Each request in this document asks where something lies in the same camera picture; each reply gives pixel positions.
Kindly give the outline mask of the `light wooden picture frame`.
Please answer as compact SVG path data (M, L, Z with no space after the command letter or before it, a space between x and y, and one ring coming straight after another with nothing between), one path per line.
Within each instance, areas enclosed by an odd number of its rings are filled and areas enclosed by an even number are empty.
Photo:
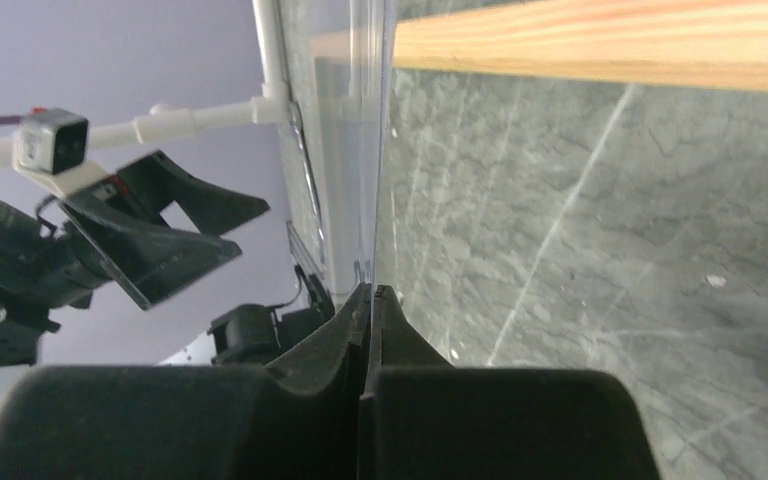
M768 1L531 1L391 37L398 68L768 92Z

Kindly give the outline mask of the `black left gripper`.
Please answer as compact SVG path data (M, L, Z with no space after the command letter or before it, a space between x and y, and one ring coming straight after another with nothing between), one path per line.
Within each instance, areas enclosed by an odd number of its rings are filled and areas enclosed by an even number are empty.
M35 364L41 337L60 328L50 312L88 308L111 279L148 310L241 255L222 237L243 224L236 207L198 208L194 231L122 196L72 196L60 207L78 231L67 223L45 236L37 218L0 200L0 367Z

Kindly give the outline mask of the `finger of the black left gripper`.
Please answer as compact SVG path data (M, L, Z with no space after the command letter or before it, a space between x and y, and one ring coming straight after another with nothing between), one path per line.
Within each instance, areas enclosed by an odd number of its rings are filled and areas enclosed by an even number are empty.
M270 210L263 198L193 176L161 150L117 170L113 183L148 219L160 219L161 212L176 203L199 232L212 236L224 235Z

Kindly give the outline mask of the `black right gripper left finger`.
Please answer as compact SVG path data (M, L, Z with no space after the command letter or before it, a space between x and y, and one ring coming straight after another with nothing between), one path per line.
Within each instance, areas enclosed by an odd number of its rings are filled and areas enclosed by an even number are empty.
M36 367L0 479L353 479L372 289L264 365Z

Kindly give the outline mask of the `white PVC pipe stand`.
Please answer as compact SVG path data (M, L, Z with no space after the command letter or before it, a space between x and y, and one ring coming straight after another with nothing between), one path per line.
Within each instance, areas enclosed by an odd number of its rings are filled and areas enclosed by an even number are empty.
M222 127L286 122L290 116L290 83L278 3L254 1L252 7L263 71L261 95L244 102L201 109L156 105L148 114L125 122L88 125L85 148L146 145Z

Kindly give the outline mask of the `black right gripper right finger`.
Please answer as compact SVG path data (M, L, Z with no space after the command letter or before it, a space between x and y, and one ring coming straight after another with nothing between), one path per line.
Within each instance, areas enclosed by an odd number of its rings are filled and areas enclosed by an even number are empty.
M657 479L639 409L591 369L456 367L373 297L361 479Z

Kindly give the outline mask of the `clear acrylic sheet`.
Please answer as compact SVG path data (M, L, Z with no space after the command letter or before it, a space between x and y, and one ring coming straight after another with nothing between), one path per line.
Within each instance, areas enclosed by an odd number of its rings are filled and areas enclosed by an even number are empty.
M291 222L335 305L375 278L394 1L281 1Z

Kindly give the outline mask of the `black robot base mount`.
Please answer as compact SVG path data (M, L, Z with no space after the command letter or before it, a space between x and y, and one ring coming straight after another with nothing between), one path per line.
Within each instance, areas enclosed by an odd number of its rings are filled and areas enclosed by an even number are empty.
M240 304L211 322L215 355L213 365L267 363L305 340L335 314L321 268L295 226L287 224L290 253L298 281L298 295L308 305L290 311L286 304Z

